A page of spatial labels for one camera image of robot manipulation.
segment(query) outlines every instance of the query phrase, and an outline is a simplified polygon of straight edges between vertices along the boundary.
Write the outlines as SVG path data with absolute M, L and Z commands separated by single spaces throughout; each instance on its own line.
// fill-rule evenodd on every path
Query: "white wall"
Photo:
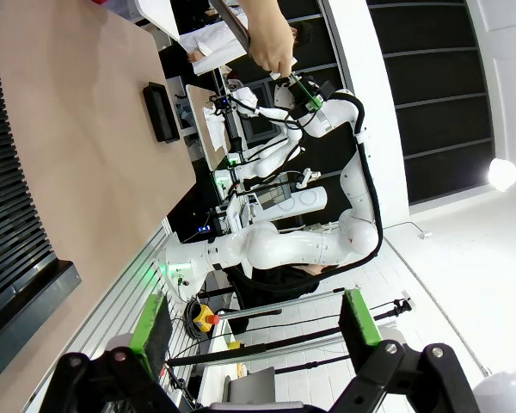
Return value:
M 411 216 L 387 239 L 441 303 L 491 372 L 516 368 L 516 190 Z
M 446 342 L 455 349 L 470 384 L 476 385 L 482 379 L 480 369 L 471 359 L 457 335 L 388 244 L 385 243 L 378 257 L 365 266 L 323 281 L 316 293 L 337 287 L 355 288 L 356 286 L 361 288 L 365 302 L 370 307 L 401 298 L 401 291 L 405 289 L 417 304 L 417 308 L 412 312 L 402 314 L 396 318 L 396 321 L 397 328 L 404 334 L 409 346 L 416 350 L 422 350 L 429 343 Z M 279 316 L 252 319 L 249 329 L 339 314 L 340 309 L 341 296 L 336 299 L 294 305 L 285 308 Z M 391 308 L 378 309 L 373 314 L 389 309 Z M 333 317 L 291 327 L 247 332 L 237 338 L 248 345 L 271 342 L 335 327 L 337 322 L 338 318 Z M 300 354 L 290 354 L 247 364 L 251 372 L 257 372 L 268 367 L 282 368 L 310 361 L 327 360 L 346 353 L 344 344 L 335 344 Z M 354 376 L 355 372 L 350 360 L 338 361 L 311 370 L 277 375 L 275 377 L 276 398 L 277 401 L 302 401 L 328 410 Z M 384 400 L 379 411 L 381 413 L 409 413 L 412 409 L 403 396 L 392 395 Z
M 409 216 L 407 182 L 396 110 L 377 34 L 366 0 L 323 0 L 352 78 L 355 95 L 365 106 L 371 136 L 369 164 L 384 225 Z
M 516 163 L 516 0 L 468 0 L 488 84 L 497 157 Z

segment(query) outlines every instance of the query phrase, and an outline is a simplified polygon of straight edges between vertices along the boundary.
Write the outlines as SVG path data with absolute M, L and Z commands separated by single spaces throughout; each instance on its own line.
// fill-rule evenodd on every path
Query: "light bulb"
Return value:
M 516 167 L 510 161 L 495 158 L 489 165 L 488 179 L 495 189 L 505 192 L 516 182 Z

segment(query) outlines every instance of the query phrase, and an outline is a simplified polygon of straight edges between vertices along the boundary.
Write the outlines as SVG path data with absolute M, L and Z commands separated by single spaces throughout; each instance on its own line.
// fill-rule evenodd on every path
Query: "yellow object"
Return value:
M 200 305 L 200 313 L 197 317 L 193 319 L 193 322 L 197 327 L 199 327 L 199 330 L 207 333 L 212 328 L 212 324 L 208 323 L 206 321 L 206 318 L 208 316 L 213 316 L 214 313 L 212 310 L 208 307 L 208 305 L 201 304 Z
M 230 350 L 235 350 L 237 348 L 241 348 L 241 342 L 230 342 Z

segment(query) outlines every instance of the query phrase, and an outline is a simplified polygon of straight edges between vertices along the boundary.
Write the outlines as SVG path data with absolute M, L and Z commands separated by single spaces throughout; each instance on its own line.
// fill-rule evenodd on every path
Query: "floor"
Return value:
M 482 379 L 480 369 L 460 342 L 455 331 L 447 323 L 439 308 L 387 243 L 384 243 L 377 258 L 361 268 L 335 275 L 331 279 L 323 281 L 315 293 L 325 292 L 336 287 L 360 288 L 365 297 L 365 302 L 371 307 L 401 298 L 402 290 L 406 290 L 415 302 L 416 308 L 412 312 L 402 314 L 395 320 L 397 329 L 403 333 L 408 345 L 416 350 L 422 350 L 425 345 L 430 343 L 447 343 L 457 353 L 470 384 L 474 386 Z M 249 329 L 338 314 L 340 306 L 340 297 L 318 300 L 303 305 L 293 305 L 284 309 L 283 313 L 278 316 L 252 319 Z M 389 309 L 389 307 L 385 307 L 378 311 L 383 312 Z M 243 340 L 247 345 L 271 342 L 335 327 L 337 321 L 337 317 L 327 318 L 320 322 L 315 321 L 291 327 L 247 332 L 237 338 Z M 248 363 L 248 366 L 250 372 L 257 372 L 267 367 L 289 367 L 310 361 L 322 361 L 342 354 L 347 354 L 346 346 L 334 344 L 303 353 L 289 354 L 263 361 L 252 361 Z M 279 402 L 302 401 L 305 404 L 313 404 L 328 410 L 354 376 L 355 371 L 350 360 L 338 361 L 311 370 L 276 375 L 276 399 Z M 379 411 L 408 413 L 413 410 L 404 396 L 389 395 Z

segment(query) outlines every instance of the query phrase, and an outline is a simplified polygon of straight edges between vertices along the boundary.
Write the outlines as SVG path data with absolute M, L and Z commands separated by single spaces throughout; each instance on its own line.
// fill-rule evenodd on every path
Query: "paper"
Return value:
M 210 133 L 210 140 L 212 147 L 215 151 L 224 147 L 224 151 L 227 153 L 225 147 L 225 124 L 224 116 L 215 115 L 214 111 L 209 108 L 203 108 L 203 114 L 205 115 L 206 127 Z

